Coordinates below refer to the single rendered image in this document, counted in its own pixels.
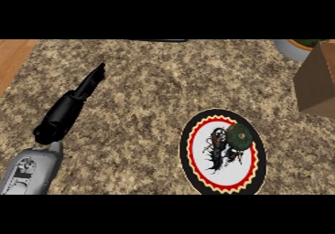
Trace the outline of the dark green round tomato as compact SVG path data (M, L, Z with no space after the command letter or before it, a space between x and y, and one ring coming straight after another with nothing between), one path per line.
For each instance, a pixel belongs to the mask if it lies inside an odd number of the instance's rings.
M228 146L237 150L244 151L252 143L252 135L249 129L241 123L233 124L225 131L225 138Z

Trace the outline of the black red white patterned plate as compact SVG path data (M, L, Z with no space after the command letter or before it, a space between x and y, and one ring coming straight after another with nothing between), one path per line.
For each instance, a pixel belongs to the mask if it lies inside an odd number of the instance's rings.
M227 128L241 123L252 143L244 151L227 143ZM209 109L188 120L179 140L179 160L190 185L203 195L253 195L265 176L262 140L247 120L234 112Z

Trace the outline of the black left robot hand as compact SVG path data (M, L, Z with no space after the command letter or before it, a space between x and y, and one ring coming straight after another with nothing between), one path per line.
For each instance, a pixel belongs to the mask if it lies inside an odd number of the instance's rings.
M88 73L75 90L69 90L57 99L39 125L33 130L38 144L49 144L63 139L78 118L88 96L103 80L104 64Z

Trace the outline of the brown cardboard box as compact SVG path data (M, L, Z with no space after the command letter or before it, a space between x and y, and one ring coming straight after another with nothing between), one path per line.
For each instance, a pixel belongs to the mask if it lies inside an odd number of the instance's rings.
M335 119L335 44L320 42L293 76L298 110Z

